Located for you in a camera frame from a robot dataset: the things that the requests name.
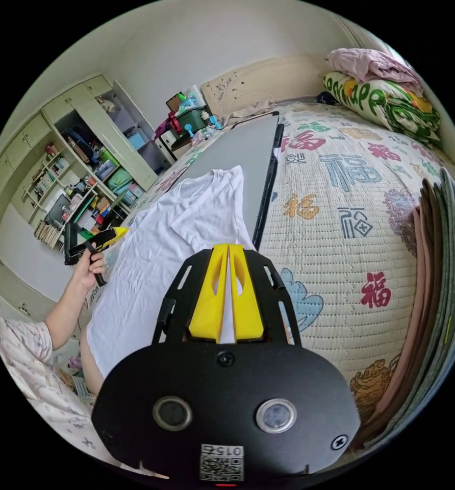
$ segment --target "toy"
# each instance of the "toy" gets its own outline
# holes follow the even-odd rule
[[[213,124],[216,127],[216,129],[218,130],[222,129],[222,124],[217,119],[217,116],[209,117],[209,121],[211,122],[211,124]]]
[[[185,124],[185,131],[188,132],[188,134],[191,138],[194,137],[194,134],[192,133],[192,125],[191,124]]]

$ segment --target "yellow bracket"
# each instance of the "yellow bracket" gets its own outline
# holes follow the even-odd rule
[[[228,253],[229,245],[214,247],[188,328],[192,337],[214,340],[217,344],[221,339],[222,317],[224,316]]]
[[[236,341],[260,339],[263,337],[263,323],[243,245],[229,245],[229,258],[234,337]],[[238,294],[236,278],[241,283],[241,294]]]
[[[235,340],[261,339],[264,328],[243,246],[232,244],[214,247],[190,322],[190,335],[194,338],[213,340],[217,344],[220,342],[226,297],[228,257],[231,271]],[[242,287],[240,294],[238,294],[236,279]]]

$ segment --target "stack of folded fabric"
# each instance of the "stack of folded fabric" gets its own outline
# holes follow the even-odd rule
[[[408,335],[394,375],[352,442],[376,448],[402,431],[436,393],[455,361],[455,181],[423,180],[413,213],[417,289]]]
[[[418,75],[376,50],[339,49],[327,56],[324,88],[363,118],[424,143],[439,141],[440,115],[423,96]]]

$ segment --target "green box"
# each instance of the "green box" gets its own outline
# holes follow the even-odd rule
[[[178,124],[182,128],[182,132],[178,134],[176,131],[173,131],[177,138],[181,138],[182,136],[186,136],[188,131],[185,131],[185,125],[190,124],[192,126],[192,133],[196,133],[197,131],[204,129],[206,127],[206,122],[202,119],[201,114],[204,112],[205,107],[192,107],[191,109],[187,109],[185,112],[182,112],[176,119]]]
[[[110,160],[116,167],[119,167],[120,164],[117,159],[108,151],[104,150],[99,158],[100,162],[105,163],[107,160]]]

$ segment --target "screw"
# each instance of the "screw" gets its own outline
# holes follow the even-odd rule
[[[234,355],[231,352],[220,352],[217,355],[217,362],[223,368],[228,368],[234,364]]]
[[[339,449],[342,449],[347,442],[348,442],[348,436],[344,434],[339,435],[338,437],[335,437],[333,439],[333,442],[331,443],[331,449],[333,449],[333,451],[338,451]]]

